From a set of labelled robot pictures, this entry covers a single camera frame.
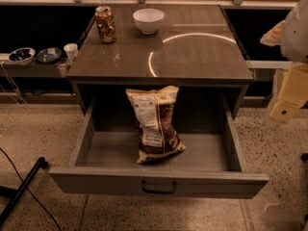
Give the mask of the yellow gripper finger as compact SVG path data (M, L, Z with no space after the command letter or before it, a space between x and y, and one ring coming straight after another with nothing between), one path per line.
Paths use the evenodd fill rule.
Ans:
M260 39L260 42L266 46L276 46L280 44L282 37L282 30L285 21L282 20L277 23L273 28L267 31Z
M286 123L308 102L308 64L294 63L280 70L274 82L269 118Z

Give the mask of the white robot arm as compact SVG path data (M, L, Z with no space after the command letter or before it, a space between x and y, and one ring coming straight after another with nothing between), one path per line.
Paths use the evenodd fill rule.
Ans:
M270 119L285 123L308 101L308 0L300 0L260 42L279 45L281 55L293 62L283 72L282 83L269 109Z

